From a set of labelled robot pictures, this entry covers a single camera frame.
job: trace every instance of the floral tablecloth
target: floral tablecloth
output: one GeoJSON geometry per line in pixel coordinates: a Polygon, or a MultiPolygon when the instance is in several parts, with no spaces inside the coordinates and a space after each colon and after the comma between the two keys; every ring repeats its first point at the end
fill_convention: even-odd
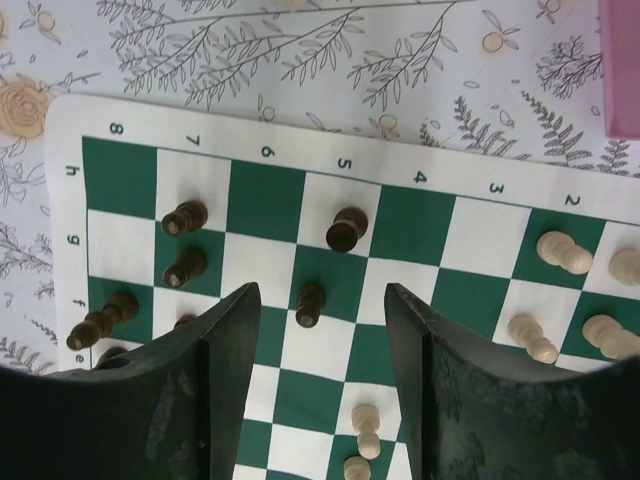
{"type": "Polygon", "coordinates": [[[53,372],[67,334],[56,329],[43,167],[45,116],[59,95],[640,176],[637,145],[604,136],[596,0],[291,3],[301,9],[283,0],[2,2],[3,364],[53,372]]]}

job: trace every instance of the printed number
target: printed number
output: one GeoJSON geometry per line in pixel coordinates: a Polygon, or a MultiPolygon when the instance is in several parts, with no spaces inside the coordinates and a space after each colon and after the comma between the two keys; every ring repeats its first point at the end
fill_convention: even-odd
{"type": "Polygon", "coordinates": [[[111,133],[114,135],[122,135],[124,133],[124,127],[121,123],[112,123],[109,125],[109,130],[111,130],[111,133]]]}
{"type": "Polygon", "coordinates": [[[416,176],[413,177],[413,181],[416,183],[426,182],[427,176],[424,173],[422,173],[420,170],[418,170],[418,173],[416,174],[416,176]]]}
{"type": "Polygon", "coordinates": [[[567,199],[564,201],[565,205],[578,205],[580,203],[580,197],[573,198],[571,195],[567,195],[567,199]]]}
{"type": "Polygon", "coordinates": [[[340,168],[346,168],[346,169],[351,169],[351,160],[347,160],[345,158],[339,158],[338,159],[338,166],[340,168]]]}
{"type": "Polygon", "coordinates": [[[495,183],[492,183],[489,185],[489,191],[491,193],[502,193],[504,192],[504,185],[496,185],[495,183]]]}

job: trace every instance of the fern drawing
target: fern drawing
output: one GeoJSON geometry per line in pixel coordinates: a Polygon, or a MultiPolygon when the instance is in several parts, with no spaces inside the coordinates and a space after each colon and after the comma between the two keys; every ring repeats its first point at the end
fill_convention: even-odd
{"type": "MultiPolygon", "coordinates": [[[[529,102],[534,113],[538,114],[538,121],[543,129],[546,130],[542,136],[547,142],[544,144],[546,150],[545,156],[562,157],[560,161],[549,162],[552,165],[563,165],[565,167],[575,166],[575,161],[582,158],[591,157],[593,154],[588,150],[576,150],[578,143],[582,139],[584,132],[578,132],[572,136],[573,124],[564,125],[562,115],[556,115],[550,112],[542,102],[536,100],[527,92],[522,92],[522,97],[529,102]]],[[[578,168],[590,170],[593,166],[580,165],[578,168]]]]}
{"type": "Polygon", "coordinates": [[[605,147],[605,154],[600,155],[603,160],[595,166],[595,169],[603,173],[612,173],[613,175],[629,175],[629,170],[624,170],[623,167],[629,165],[627,160],[624,160],[629,156],[625,152],[631,144],[626,140],[609,140],[609,145],[605,147]]]}
{"type": "Polygon", "coordinates": [[[54,345],[58,344],[58,336],[56,335],[56,332],[54,332],[53,330],[51,330],[50,328],[46,327],[45,325],[41,324],[40,322],[36,322],[33,318],[29,320],[33,325],[35,325],[38,330],[40,330],[42,333],[44,333],[47,338],[49,340],[51,340],[51,342],[54,345]]]}
{"type": "Polygon", "coordinates": [[[427,122],[422,122],[420,125],[420,143],[425,147],[441,148],[440,142],[429,132],[427,122]]]}
{"type": "MultiPolygon", "coordinates": [[[[355,65],[349,74],[356,86],[364,75],[369,76],[363,103],[374,105],[380,100],[384,110],[391,98],[400,101],[403,85],[414,88],[420,79],[426,82],[429,65],[443,68],[443,61],[435,55],[439,45],[457,51],[442,35],[444,17],[461,1],[473,0],[401,4],[420,10],[433,5],[444,8],[444,12],[430,31],[399,38],[393,55],[365,52],[364,63],[355,65]]],[[[269,11],[264,7],[246,13],[225,12],[236,4],[235,0],[180,3],[184,15],[173,16],[165,12],[164,3],[153,0],[98,0],[97,14],[119,26],[110,33],[111,49],[118,55],[120,70],[127,72],[125,92],[138,95],[154,88],[174,92],[184,89],[187,104],[206,102],[209,109],[225,95],[236,97],[268,64],[283,68],[281,81],[296,81],[300,86],[324,69],[335,71],[340,59],[349,60],[355,55],[352,39],[365,34],[363,14],[370,9],[400,6],[323,7],[308,2],[313,8],[293,14],[287,9],[269,11]],[[211,14],[195,16],[201,12],[211,14]],[[304,16],[305,21],[283,22],[282,18],[289,15],[304,16]]]]}
{"type": "MultiPolygon", "coordinates": [[[[480,128],[480,118],[473,118],[472,111],[467,107],[466,99],[463,96],[455,100],[455,119],[460,122],[458,129],[464,132],[462,140],[471,140],[467,145],[467,150],[475,150],[484,155],[503,157],[518,143],[517,140],[507,140],[504,138],[502,130],[491,132],[491,124],[485,123],[480,128]]],[[[523,154],[516,157],[517,160],[526,160],[531,155],[523,154]]]]}
{"type": "MultiPolygon", "coordinates": [[[[13,269],[34,270],[37,273],[51,273],[51,240],[39,233],[33,245],[20,245],[16,229],[0,222],[0,250],[4,254],[0,259],[0,279],[6,278],[13,269]]],[[[35,292],[38,298],[53,296],[53,282],[41,283],[35,292]]]]}
{"type": "Polygon", "coordinates": [[[53,366],[53,362],[45,362],[38,366],[36,360],[40,356],[39,352],[27,354],[29,347],[23,345],[18,347],[17,342],[9,342],[7,337],[0,339],[0,354],[8,360],[7,365],[32,375],[44,375],[53,366]]]}
{"type": "Polygon", "coordinates": [[[602,78],[602,54],[585,54],[581,36],[554,43],[549,57],[536,64],[542,88],[560,99],[570,98],[587,80],[602,78]]]}

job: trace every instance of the chessboard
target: chessboard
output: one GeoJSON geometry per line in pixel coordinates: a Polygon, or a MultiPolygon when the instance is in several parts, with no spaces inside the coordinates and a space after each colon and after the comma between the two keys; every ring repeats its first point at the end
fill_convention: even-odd
{"type": "Polygon", "coordinates": [[[90,348],[59,347],[61,369],[93,368],[199,315],[246,282],[263,302],[238,453],[238,480],[342,478],[358,454],[351,420],[377,407],[373,479],[410,478],[385,329],[383,293],[399,282],[450,319],[523,353],[508,325],[530,315],[589,371],[611,360],[585,340],[597,314],[640,333],[640,290],[612,277],[640,247],[638,181],[122,100],[64,96],[45,139],[59,336],[116,292],[136,316],[90,348]],[[197,201],[206,221],[168,235],[163,219],[197,201]],[[328,244],[339,212],[366,217],[349,251],[328,244]],[[592,255],[587,273],[541,259],[562,232],[592,255]],[[207,257],[173,288],[188,247],[207,257]],[[296,319],[298,292],[320,285],[317,324],[296,319]]]}

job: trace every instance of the pawn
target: pawn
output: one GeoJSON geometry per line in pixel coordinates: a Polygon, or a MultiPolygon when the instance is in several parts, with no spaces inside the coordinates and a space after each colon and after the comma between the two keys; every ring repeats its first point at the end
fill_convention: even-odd
{"type": "Polygon", "coordinates": [[[187,247],[176,261],[164,271],[164,283],[180,288],[188,281],[199,277],[207,269],[207,255],[199,247],[187,247]]]}
{"type": "Polygon", "coordinates": [[[544,336],[542,327],[531,315],[518,315],[507,328],[516,345],[524,347],[534,360],[554,363],[558,359],[558,350],[544,336]]]}
{"type": "Polygon", "coordinates": [[[327,303],[324,289],[316,283],[308,283],[298,290],[296,321],[301,327],[315,327],[320,312],[327,303]]]}
{"type": "Polygon", "coordinates": [[[584,338],[599,348],[603,356],[622,360],[640,355],[640,338],[609,315],[595,315],[582,326],[584,338]]]}
{"type": "Polygon", "coordinates": [[[371,478],[371,466],[362,457],[351,457],[344,462],[345,480],[369,480],[371,478]]]}
{"type": "Polygon", "coordinates": [[[96,366],[94,368],[98,369],[107,360],[111,360],[112,358],[117,357],[118,355],[122,355],[123,353],[127,353],[128,351],[129,350],[127,350],[124,347],[118,347],[118,346],[111,347],[109,350],[107,350],[102,355],[100,355],[100,358],[98,359],[98,363],[96,363],[96,366]]]}
{"type": "Polygon", "coordinates": [[[549,265],[560,266],[569,273],[582,275],[591,270],[593,255],[566,233],[552,231],[540,237],[536,250],[542,260],[549,265]]]}
{"type": "Polygon", "coordinates": [[[368,225],[367,214],[362,210],[356,207],[344,208],[338,212],[327,230],[327,245],[336,252],[349,252],[366,233],[368,225]]]}
{"type": "Polygon", "coordinates": [[[176,330],[189,322],[193,322],[196,318],[198,318],[197,315],[194,315],[193,313],[186,313],[178,319],[176,324],[173,326],[173,329],[176,330]]]}
{"type": "Polygon", "coordinates": [[[67,347],[82,350],[108,337],[116,325],[126,323],[138,314],[140,306],[136,297],[126,292],[111,295],[101,311],[89,312],[84,320],[71,330],[67,347]]]}
{"type": "Polygon", "coordinates": [[[164,216],[162,231],[171,236],[193,232],[201,229],[207,222],[207,218],[209,218],[207,207],[197,200],[190,200],[181,203],[173,212],[164,216]]]}
{"type": "Polygon", "coordinates": [[[622,250],[609,263],[609,273],[628,287],[640,285],[640,251],[622,250]]]}
{"type": "Polygon", "coordinates": [[[358,432],[358,452],[367,460],[380,455],[380,415],[373,405],[358,405],[351,412],[351,424],[358,432]]]}

